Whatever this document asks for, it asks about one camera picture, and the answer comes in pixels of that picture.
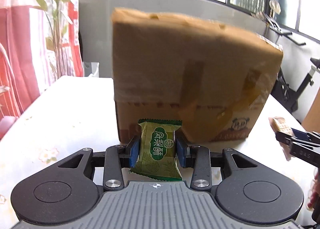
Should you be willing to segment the person's right hand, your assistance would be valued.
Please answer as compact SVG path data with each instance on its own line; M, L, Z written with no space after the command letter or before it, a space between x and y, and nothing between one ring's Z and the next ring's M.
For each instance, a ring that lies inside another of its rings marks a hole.
M308 192L308 202L306 204L308 209L314 209L316 202L319 199L319 169L315 172L314 178L311 182L311 187Z

